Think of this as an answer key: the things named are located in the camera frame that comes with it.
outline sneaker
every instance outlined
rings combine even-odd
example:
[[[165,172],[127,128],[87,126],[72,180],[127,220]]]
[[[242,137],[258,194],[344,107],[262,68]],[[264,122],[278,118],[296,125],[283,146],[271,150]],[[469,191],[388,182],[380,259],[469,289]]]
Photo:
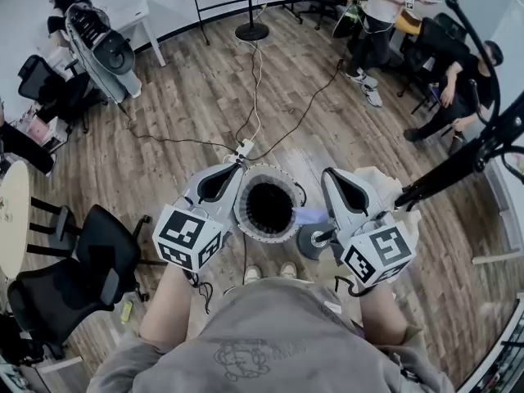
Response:
[[[366,95],[369,103],[377,108],[382,107],[382,98],[378,94],[377,88],[372,88],[367,84],[363,84],[360,86],[360,89],[364,92],[364,95]]]
[[[248,266],[244,274],[244,283],[251,284],[252,282],[262,279],[262,271],[256,265]]]
[[[296,279],[296,266],[292,262],[284,262],[280,267],[280,273],[278,274],[281,278]]]
[[[52,153],[52,154],[51,154],[51,158],[52,158],[52,168],[51,168],[51,170],[49,170],[49,172],[46,173],[46,178],[49,178],[49,177],[51,176],[52,171],[55,169],[55,165],[56,165],[56,154],[55,154],[55,153]]]
[[[409,142],[416,142],[416,141],[420,141],[422,140],[419,136],[418,136],[418,128],[408,128],[408,129],[405,129],[404,132],[404,138],[406,140],[408,140]]]
[[[347,72],[346,72],[346,77],[348,79],[351,79],[355,83],[367,84],[370,88],[377,88],[377,86],[378,86],[377,79],[374,79],[373,77],[370,77],[370,76],[366,75],[362,71],[362,69],[358,69],[357,72],[359,73],[359,75],[357,77],[353,77],[352,75],[349,75]]]

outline black pants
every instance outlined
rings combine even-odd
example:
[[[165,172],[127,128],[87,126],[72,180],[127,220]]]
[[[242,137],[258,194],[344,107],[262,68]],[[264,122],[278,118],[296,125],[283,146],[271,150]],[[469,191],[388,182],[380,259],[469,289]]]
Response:
[[[47,151],[9,124],[4,124],[1,130],[4,152],[23,157],[43,174],[51,172],[53,159]]]
[[[443,129],[446,125],[450,125],[459,118],[469,116],[471,113],[472,110],[464,98],[455,93],[453,103],[447,108],[441,107],[426,125],[418,129],[417,137],[420,139],[428,138],[430,135]]]
[[[347,66],[346,73],[356,77],[357,69],[367,71],[373,67],[386,64],[390,59],[391,23],[382,22],[371,16],[366,16],[368,31],[364,39],[360,39],[353,51],[353,58]]]

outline round table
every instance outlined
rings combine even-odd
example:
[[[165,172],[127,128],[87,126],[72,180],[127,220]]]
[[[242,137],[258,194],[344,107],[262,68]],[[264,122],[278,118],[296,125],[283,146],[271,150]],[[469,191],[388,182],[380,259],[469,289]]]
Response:
[[[9,168],[0,186],[0,268],[8,278],[16,278],[22,267],[30,207],[29,172],[19,160]]]
[[[395,28],[410,35],[419,35],[422,20],[413,11],[403,9],[397,17]]]

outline black shoe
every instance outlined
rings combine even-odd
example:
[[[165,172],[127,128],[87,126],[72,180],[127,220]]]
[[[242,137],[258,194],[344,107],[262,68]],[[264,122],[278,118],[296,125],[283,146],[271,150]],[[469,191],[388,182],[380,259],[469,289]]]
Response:
[[[408,128],[404,130],[404,138],[409,142],[416,142],[422,140],[418,136],[418,128]]]

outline fan base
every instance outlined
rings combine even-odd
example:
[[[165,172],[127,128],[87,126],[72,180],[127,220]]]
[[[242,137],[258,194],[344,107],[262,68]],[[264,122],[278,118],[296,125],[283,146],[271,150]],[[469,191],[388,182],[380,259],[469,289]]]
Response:
[[[253,27],[249,23],[238,26],[235,35],[242,41],[258,41],[269,35],[269,28],[261,23],[254,23]]]

